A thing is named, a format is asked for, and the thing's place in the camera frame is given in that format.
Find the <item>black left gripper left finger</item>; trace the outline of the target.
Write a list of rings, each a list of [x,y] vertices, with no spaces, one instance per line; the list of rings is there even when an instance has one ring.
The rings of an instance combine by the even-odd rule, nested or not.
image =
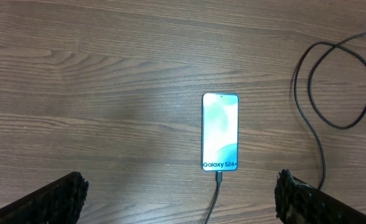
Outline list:
[[[76,224],[89,183],[71,172],[0,208],[0,224]]]

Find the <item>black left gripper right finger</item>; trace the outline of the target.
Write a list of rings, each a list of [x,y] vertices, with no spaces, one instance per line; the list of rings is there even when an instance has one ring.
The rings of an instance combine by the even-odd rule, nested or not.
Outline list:
[[[284,224],[366,224],[366,214],[283,169],[274,188],[276,217]]]

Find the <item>blue Samsung Galaxy smartphone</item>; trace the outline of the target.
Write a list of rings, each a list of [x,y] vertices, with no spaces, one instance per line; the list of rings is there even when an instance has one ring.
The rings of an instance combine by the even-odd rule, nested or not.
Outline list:
[[[238,168],[238,111],[236,94],[206,93],[202,97],[202,169]]]

